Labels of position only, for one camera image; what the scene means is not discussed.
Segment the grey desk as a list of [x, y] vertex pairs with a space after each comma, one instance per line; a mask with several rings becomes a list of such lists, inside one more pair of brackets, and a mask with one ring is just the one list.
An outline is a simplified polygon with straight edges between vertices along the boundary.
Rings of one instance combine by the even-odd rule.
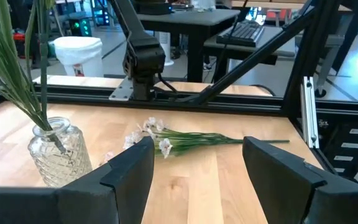
[[324, 27], [318, 28], [315, 25], [302, 29], [300, 35], [293, 35], [289, 27], [263, 26], [254, 47], [220, 44], [217, 42], [218, 37], [216, 34], [207, 39], [203, 46], [207, 55], [217, 58], [217, 74], [213, 76], [213, 83], [222, 81], [235, 68], [250, 62], [229, 83], [239, 84], [250, 73], [264, 76], [266, 82], [263, 86], [271, 88], [271, 84], [276, 85], [278, 90], [275, 94], [284, 97], [299, 93], [299, 83], [308, 78], [317, 98], [326, 94], [324, 84], [331, 69], [327, 62], [334, 60], [334, 56], [329, 54], [319, 73], [316, 73], [321, 54], [326, 47], [334, 46], [333, 38], [337, 39], [336, 42], [343, 40], [338, 35], [330, 36]]

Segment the silver aluminium rail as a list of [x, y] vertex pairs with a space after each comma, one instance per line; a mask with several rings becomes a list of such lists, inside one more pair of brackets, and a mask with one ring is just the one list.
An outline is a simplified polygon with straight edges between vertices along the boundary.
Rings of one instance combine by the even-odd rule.
[[303, 139], [310, 149], [319, 149], [318, 120], [312, 77], [303, 77], [300, 95]]

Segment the black panel silver labels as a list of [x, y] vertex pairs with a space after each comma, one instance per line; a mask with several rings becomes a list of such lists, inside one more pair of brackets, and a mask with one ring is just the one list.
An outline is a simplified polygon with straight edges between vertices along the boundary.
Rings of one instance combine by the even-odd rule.
[[336, 123], [325, 130], [321, 150], [333, 169], [354, 180], [358, 173], [358, 123]]

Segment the white bucket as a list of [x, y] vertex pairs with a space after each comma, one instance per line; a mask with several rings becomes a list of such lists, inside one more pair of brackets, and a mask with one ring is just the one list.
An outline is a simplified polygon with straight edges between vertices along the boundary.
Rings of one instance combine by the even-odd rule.
[[102, 77], [103, 43], [97, 37], [59, 37], [53, 41], [55, 55], [68, 76]]

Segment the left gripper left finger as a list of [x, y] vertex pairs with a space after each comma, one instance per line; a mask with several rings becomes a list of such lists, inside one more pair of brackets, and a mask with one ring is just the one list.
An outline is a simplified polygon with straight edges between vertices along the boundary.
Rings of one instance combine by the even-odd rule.
[[154, 174], [154, 141], [55, 188], [0, 187], [0, 224], [141, 224]]

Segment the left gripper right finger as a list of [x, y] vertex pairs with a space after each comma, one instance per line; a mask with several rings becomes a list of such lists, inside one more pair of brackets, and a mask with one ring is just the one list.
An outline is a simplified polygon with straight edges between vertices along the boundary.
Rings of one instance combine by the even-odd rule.
[[358, 224], [358, 184], [244, 138], [242, 156], [268, 224]]

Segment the black keyboard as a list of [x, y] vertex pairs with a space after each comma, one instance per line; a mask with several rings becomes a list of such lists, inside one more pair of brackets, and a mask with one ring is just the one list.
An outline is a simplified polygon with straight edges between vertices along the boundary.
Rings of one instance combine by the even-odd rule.
[[255, 47], [264, 33], [264, 29], [265, 27], [256, 21], [244, 20], [219, 33], [216, 37], [216, 42], [219, 44]]

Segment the dark desk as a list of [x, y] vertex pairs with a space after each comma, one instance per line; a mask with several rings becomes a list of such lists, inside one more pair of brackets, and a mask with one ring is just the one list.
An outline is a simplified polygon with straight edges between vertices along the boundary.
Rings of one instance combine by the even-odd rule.
[[204, 42], [232, 26], [239, 10], [180, 11], [164, 15], [139, 14], [146, 30], [185, 34], [188, 36], [187, 81], [201, 83], [203, 79]]

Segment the black vertical pole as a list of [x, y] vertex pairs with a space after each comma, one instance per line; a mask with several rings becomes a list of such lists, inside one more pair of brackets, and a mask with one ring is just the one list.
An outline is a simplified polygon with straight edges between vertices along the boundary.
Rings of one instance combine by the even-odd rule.
[[[306, 11], [289, 25], [293, 35], [306, 27], [315, 25], [318, 28], [328, 28], [328, 22], [338, 10], [345, 6], [358, 15], [358, 0], [311, 0], [306, 5]], [[69, 86], [55, 87], [47, 84], [47, 102], [80, 103], [90, 105], [117, 106], [127, 108], [145, 108], [152, 110], [183, 110], [207, 113], [255, 114], [257, 116], [283, 116], [298, 118], [301, 116], [301, 98], [299, 83], [297, 94], [289, 94], [283, 98], [267, 98], [263, 96], [226, 95], [225, 89], [238, 72], [250, 65], [245, 62], [223, 80], [207, 86], [199, 93], [169, 93], [156, 90], [155, 97], [150, 101], [111, 101], [107, 97], [107, 89], [96, 90], [85, 87], [71, 88]], [[40, 97], [39, 84], [34, 89]], [[316, 116], [318, 118], [358, 121], [358, 103], [326, 102], [315, 100]]]

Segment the clear glass vase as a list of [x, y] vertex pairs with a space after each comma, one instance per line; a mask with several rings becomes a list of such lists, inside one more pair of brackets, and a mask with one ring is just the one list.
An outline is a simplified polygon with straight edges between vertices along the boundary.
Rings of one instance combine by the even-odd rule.
[[93, 170], [82, 131], [64, 117], [48, 119], [50, 131], [34, 126], [28, 150], [43, 181], [63, 187]]

